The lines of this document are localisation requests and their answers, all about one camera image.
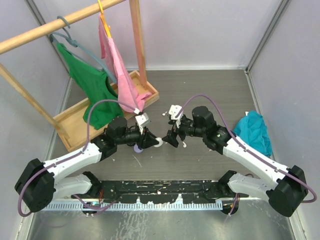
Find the white round charging case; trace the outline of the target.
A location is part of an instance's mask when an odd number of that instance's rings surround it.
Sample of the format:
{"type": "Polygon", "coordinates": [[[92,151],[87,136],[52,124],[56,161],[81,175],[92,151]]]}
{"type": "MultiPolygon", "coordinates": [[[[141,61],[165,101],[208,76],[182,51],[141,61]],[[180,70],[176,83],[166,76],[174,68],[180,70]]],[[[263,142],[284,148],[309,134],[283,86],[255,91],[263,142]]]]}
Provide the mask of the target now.
{"type": "Polygon", "coordinates": [[[154,145],[155,148],[161,147],[164,143],[161,137],[156,137],[155,140],[157,141],[157,144],[154,145]]]}

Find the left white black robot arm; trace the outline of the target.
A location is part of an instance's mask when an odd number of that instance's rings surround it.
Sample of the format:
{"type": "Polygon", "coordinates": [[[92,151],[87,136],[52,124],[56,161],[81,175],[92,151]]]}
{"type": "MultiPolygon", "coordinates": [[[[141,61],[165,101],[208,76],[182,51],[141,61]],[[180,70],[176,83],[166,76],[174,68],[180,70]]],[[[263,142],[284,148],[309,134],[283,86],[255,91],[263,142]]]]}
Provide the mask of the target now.
{"type": "Polygon", "coordinates": [[[144,115],[138,115],[136,124],[128,127],[126,118],[116,117],[103,133],[87,142],[83,148],[44,162],[38,158],[29,161],[14,186],[19,195],[18,213],[25,216],[22,203],[31,213],[36,213],[52,200],[66,196],[85,194],[88,198],[97,197],[101,183],[92,173],[86,171],[75,177],[70,175],[112,156],[119,145],[133,145],[139,151],[160,147],[162,139],[147,128],[147,123],[144,115]]]}

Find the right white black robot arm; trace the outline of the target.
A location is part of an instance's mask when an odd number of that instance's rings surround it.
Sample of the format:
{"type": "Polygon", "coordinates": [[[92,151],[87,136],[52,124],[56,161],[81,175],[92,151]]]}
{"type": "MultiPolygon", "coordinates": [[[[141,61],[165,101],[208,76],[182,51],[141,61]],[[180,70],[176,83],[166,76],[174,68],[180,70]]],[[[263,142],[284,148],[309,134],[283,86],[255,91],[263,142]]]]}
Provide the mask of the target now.
{"type": "Polygon", "coordinates": [[[172,128],[163,137],[164,142],[176,148],[177,137],[182,141],[186,137],[201,138],[207,148],[235,160],[257,176],[250,178],[229,170],[219,180],[223,196],[237,193],[259,198],[284,217],[291,217],[307,196],[306,177],[300,167],[287,167],[253,149],[218,125],[207,107],[195,107],[192,118],[187,118],[180,105],[171,105],[168,116],[172,128]]]}

